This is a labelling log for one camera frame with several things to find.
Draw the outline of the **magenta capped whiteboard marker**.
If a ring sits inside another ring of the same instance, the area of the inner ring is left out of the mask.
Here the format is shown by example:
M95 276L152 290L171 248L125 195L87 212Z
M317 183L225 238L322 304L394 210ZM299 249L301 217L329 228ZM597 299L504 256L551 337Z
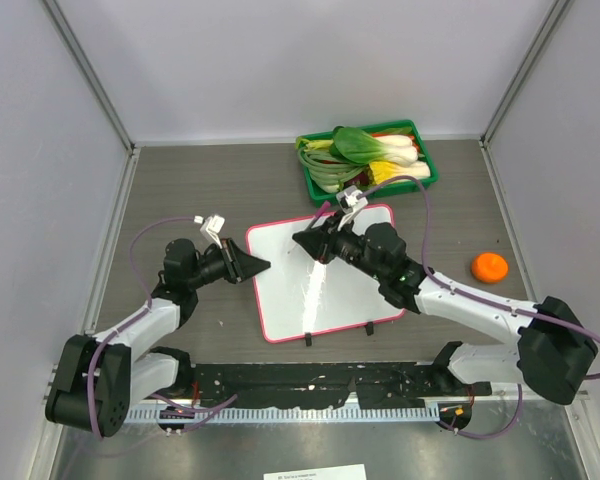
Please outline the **magenta capped whiteboard marker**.
M327 212L327 210L331 207L331 203L329 201L325 201L316 211L314 216L312 217L310 223L307 225L306 229L311 229L316 222Z

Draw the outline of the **pink framed whiteboard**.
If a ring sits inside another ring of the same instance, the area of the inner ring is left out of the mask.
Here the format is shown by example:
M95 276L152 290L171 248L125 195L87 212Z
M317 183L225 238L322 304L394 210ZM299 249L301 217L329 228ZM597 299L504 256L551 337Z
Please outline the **pink framed whiteboard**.
M405 313L387 303L378 283L335 259L314 261L292 240L310 224L309 216L252 226L245 240L248 253L270 262L253 278L265 340L282 343L393 321Z

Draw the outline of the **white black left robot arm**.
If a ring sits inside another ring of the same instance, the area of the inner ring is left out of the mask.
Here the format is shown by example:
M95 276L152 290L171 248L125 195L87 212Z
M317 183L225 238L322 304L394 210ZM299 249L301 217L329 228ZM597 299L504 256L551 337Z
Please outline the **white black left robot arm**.
M159 281L141 308L105 331L67 340L46 400L46 419L111 437L145 398L161 391L173 399L185 397L193 385L189 355L157 342L192 317L200 288L218 280L239 284L270 266L230 238L204 252L189 239L170 242Z

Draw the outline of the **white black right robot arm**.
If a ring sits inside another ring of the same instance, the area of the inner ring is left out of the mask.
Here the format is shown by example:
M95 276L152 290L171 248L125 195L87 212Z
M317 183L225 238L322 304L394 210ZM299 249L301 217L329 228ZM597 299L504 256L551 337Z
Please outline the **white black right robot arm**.
M597 356L597 346L563 300L518 301L457 283L410 258L389 223L375 223L362 234L323 224L292 239L322 264L340 259L373 278L384 300L398 309L451 320L495 339L493 345L445 347L431 371L442 394L479 382L516 383L569 405Z

